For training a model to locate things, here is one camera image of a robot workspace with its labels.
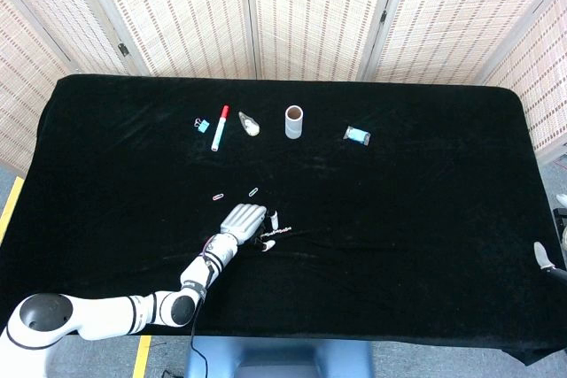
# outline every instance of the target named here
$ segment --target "small white object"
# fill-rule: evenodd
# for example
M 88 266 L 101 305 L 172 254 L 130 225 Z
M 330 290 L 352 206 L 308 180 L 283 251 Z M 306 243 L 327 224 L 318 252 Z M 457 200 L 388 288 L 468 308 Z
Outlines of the small white object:
M 561 204 L 564 208 L 567 208 L 567 195 L 565 194 L 557 194 L 555 195 L 559 204 Z
M 289 106 L 285 110 L 285 135 L 290 139 L 297 139 L 301 136 L 303 129 L 303 110 L 297 106 Z
M 245 128 L 245 132 L 250 136 L 256 136 L 260 132 L 260 125 L 252 118 L 248 117 L 242 111 L 238 112 L 240 124 Z
M 274 212 L 273 216 L 269 216 L 270 221 L 272 222 L 272 229 L 277 230 L 280 224 L 277 221 L 277 212 Z
M 264 248 L 262 248 L 263 252 L 270 250 L 274 245 L 276 245 L 276 241 L 270 239 L 264 243 Z

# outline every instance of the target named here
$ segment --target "wall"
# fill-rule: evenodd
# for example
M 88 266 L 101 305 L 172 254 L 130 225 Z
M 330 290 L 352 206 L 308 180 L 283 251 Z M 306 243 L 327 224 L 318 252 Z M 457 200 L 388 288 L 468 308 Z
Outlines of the wall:
M 523 97 L 545 159 L 567 132 L 564 0 L 506 47 L 538 1 L 2 0 L 0 161 L 25 174 L 69 73 L 472 84 L 488 66 L 483 82 Z

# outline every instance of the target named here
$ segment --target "red marker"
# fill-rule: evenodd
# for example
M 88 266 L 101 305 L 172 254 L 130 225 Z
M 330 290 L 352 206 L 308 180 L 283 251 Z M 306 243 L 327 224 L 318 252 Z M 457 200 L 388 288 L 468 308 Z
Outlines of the red marker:
M 226 123 L 228 116 L 229 116 L 229 106 L 224 105 L 222 107 L 221 117 L 219 118 L 219 124 L 217 125 L 216 131 L 214 132 L 213 144 L 211 145 L 211 150 L 213 150 L 214 152 L 219 150 L 219 143 L 221 142 L 222 130 L 224 130 L 224 123 Z

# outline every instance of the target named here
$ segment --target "woven panel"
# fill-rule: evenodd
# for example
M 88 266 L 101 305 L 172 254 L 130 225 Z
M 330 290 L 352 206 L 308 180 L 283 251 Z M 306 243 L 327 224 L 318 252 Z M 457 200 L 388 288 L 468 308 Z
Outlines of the woven panel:
M 262 76 L 353 80 L 377 0 L 256 0 Z
M 249 78 L 242 0 L 114 0 L 152 75 Z
M 472 83 L 533 0 L 400 0 L 376 81 Z
M 554 0 L 487 84 L 514 90 L 536 153 L 567 133 L 567 0 Z
M 0 0 L 0 161 L 27 171 L 37 122 L 69 70 L 8 0 Z
M 23 0 L 85 73 L 126 73 L 85 0 Z

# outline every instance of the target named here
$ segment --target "table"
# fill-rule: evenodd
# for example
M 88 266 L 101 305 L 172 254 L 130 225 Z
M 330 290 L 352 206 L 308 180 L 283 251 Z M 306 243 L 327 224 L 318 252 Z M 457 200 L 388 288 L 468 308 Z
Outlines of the table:
M 305 113 L 298 140 L 284 135 L 290 104 Z M 349 125 L 372 134 L 368 147 L 343 140 Z M 522 106 L 467 86 L 66 77 L 0 247 L 0 325 L 36 292 L 178 289 L 242 202 L 292 230 L 268 253 L 238 253 L 200 335 L 489 347 L 526 364 L 567 346 L 567 292 L 532 252 L 539 240 L 563 263 Z

